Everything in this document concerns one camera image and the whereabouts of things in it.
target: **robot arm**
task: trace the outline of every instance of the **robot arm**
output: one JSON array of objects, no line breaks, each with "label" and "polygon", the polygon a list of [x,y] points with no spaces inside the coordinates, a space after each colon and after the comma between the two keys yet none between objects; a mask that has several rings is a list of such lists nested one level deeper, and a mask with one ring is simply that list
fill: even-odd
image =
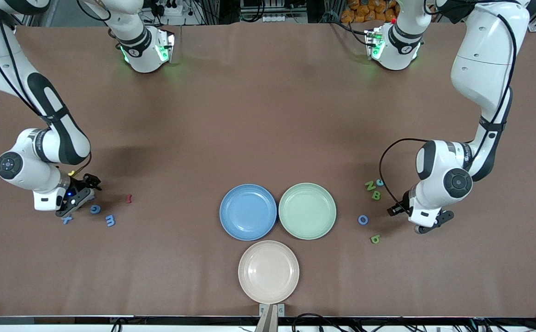
[{"label": "robot arm", "polygon": [[77,165],[89,156],[89,140],[49,80],[38,73],[13,33],[10,13],[45,11],[49,0],[0,0],[0,90],[24,101],[48,128],[24,130],[0,156],[0,177],[34,193],[34,208],[67,216],[93,196],[99,180],[77,181],[53,164]]},{"label": "robot arm", "polygon": [[[466,7],[461,0],[443,0],[442,4],[437,4],[441,11],[451,6]],[[402,202],[388,210],[390,215],[407,212],[409,221],[417,225],[418,233],[426,233],[450,220],[452,212],[443,211],[443,207],[464,199],[470,193],[473,182],[487,176],[494,166],[496,148],[512,101],[511,70],[529,20],[526,4],[469,2],[470,7],[464,10],[462,17],[466,17],[467,32],[452,67],[451,81],[459,93],[481,107],[481,117],[473,141],[428,141],[418,151],[416,170],[420,182],[404,194]],[[422,11],[422,6],[420,9],[402,6],[397,23],[403,17],[425,22],[420,17]],[[445,16],[451,17],[450,13],[446,12]],[[414,44],[416,40],[413,40],[411,53],[402,53],[398,48],[402,44],[393,42],[394,31],[405,29],[386,27],[382,30],[380,44],[389,40],[388,44],[384,48],[375,47],[370,52],[381,65],[402,69],[415,57],[419,40],[418,44]]]},{"label": "robot arm", "polygon": [[139,17],[143,0],[82,0],[120,43],[125,61],[139,73],[150,73],[171,60],[174,37],[145,26]]}]

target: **brown table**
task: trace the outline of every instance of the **brown table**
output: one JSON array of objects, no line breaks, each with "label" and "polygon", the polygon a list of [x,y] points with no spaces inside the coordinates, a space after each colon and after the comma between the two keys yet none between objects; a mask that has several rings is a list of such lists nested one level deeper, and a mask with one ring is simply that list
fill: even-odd
[{"label": "brown table", "polygon": [[[396,139],[473,138],[479,109],[450,81],[464,31],[431,25],[419,59],[391,72],[325,24],[185,27],[175,63],[138,74],[106,28],[21,29],[26,55],[91,140],[87,171],[103,180],[103,211],[83,208],[63,225],[0,179],[0,315],[257,314],[237,281],[251,242],[223,231],[219,204],[242,183],[278,201],[306,181],[331,192],[338,218],[318,240],[279,223],[263,238],[299,259],[289,315],[534,316],[536,34],[519,53],[494,171],[451,206],[455,219],[416,235],[405,216],[387,216],[387,193],[376,202],[363,186]],[[37,126],[0,92],[0,154]],[[417,181],[419,147],[388,154],[399,196]]]}]

